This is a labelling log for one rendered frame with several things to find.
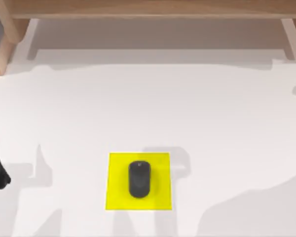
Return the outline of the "black computer mouse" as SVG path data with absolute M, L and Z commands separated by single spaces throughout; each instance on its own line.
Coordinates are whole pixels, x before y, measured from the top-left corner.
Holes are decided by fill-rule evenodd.
M 151 165 L 147 161 L 136 160 L 128 166 L 129 193 L 134 198 L 144 198 L 150 193 Z

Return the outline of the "flat yellow square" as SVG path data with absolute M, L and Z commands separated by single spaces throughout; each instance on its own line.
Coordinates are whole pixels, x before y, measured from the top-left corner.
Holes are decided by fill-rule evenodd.
M 129 191 L 129 166 L 150 164 L 150 190 L 145 197 Z M 109 156 L 106 210 L 171 210 L 171 167 L 168 152 L 111 153 Z

